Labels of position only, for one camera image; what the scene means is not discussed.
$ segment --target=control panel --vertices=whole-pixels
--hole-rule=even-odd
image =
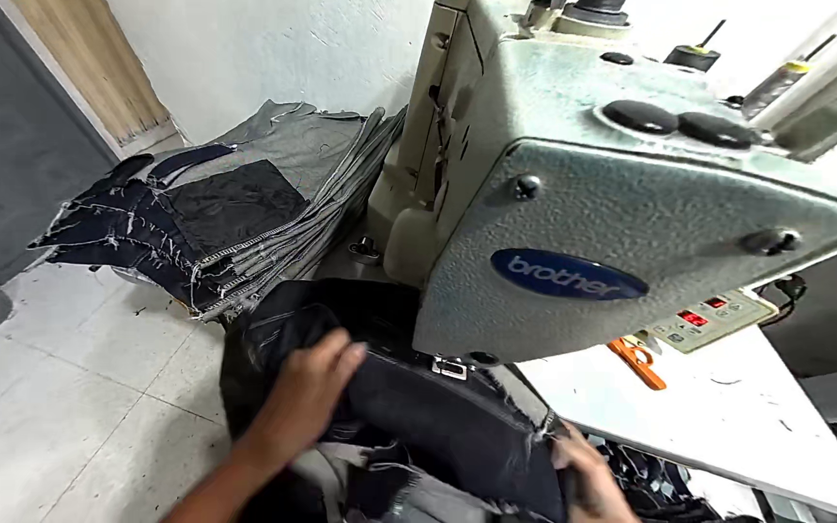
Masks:
[[[729,291],[660,320],[647,331],[687,354],[776,314],[773,303],[753,292]]]

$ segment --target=stack of denim pieces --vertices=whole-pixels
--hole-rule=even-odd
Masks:
[[[360,219],[405,109],[383,116],[267,101],[209,145],[123,161],[30,247],[150,280],[196,318],[236,315]]]

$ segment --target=brother logo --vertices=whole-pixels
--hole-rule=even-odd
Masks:
[[[521,256],[512,258],[512,261],[509,262],[509,270],[514,273],[531,275],[539,280],[551,280],[557,285],[574,284],[574,287],[585,292],[598,292],[600,294],[605,294],[609,291],[620,291],[620,288],[611,287],[601,281],[587,280],[587,278],[582,277],[580,273],[574,273],[571,275],[566,271],[566,269],[555,271],[554,269],[542,267],[541,265],[532,265],[523,260]]]
[[[625,300],[648,292],[642,280],[595,261],[533,248],[506,248],[490,257],[505,279],[529,291],[587,300]]]

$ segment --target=red digital display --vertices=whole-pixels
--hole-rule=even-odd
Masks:
[[[722,300],[720,298],[709,298],[707,301],[705,301],[703,303],[706,303],[707,305],[709,305],[710,307],[713,307],[714,309],[718,309],[719,307],[725,305],[726,301]]]
[[[709,323],[709,320],[704,318],[701,315],[691,313],[690,311],[680,311],[677,313],[678,316],[683,318],[684,320],[688,321],[689,323],[693,324],[694,327],[702,327]]]

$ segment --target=button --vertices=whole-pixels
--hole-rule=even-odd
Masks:
[[[603,108],[603,114],[619,125],[650,134],[670,134],[679,125],[676,116],[644,101],[613,101]]]
[[[632,65],[635,62],[635,59],[629,55],[625,53],[616,53],[615,51],[600,54],[599,58],[607,62],[617,63],[619,65]]]
[[[681,114],[680,132],[727,149],[750,149],[755,141],[754,132],[749,128],[706,113]]]

